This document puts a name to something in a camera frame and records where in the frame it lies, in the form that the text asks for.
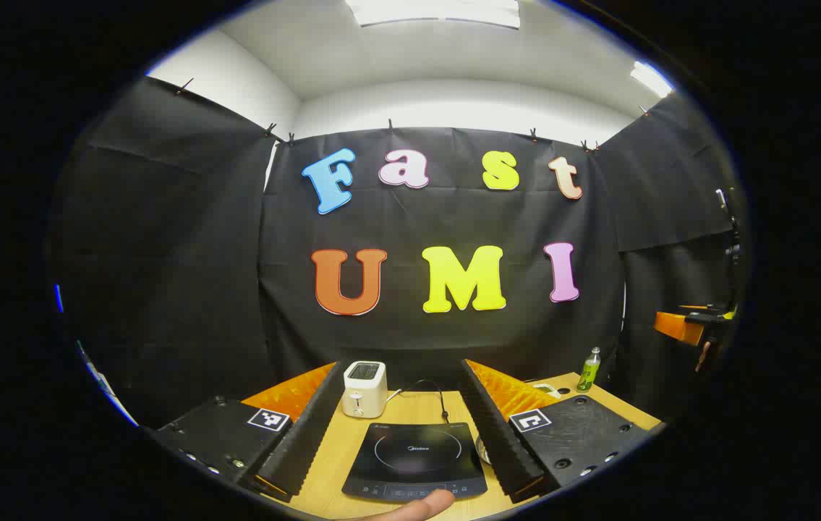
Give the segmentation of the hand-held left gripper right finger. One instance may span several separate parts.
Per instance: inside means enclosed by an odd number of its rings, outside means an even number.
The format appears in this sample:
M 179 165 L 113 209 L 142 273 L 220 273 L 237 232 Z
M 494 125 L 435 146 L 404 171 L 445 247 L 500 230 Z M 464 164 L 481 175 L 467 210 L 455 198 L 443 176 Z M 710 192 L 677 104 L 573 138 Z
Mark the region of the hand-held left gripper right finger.
M 459 392 L 513 502 L 579 487 L 655 436 L 587 394 L 555 400 L 474 360 Z

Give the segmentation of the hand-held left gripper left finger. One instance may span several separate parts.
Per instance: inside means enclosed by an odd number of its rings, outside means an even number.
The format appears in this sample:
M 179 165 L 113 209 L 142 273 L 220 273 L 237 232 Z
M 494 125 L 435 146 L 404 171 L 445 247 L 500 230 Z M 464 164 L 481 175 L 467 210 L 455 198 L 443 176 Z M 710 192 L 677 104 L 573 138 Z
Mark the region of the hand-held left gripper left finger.
M 161 446 L 253 494 L 300 494 L 344 390 L 330 363 L 246 400 L 215 396 L 155 429 Z

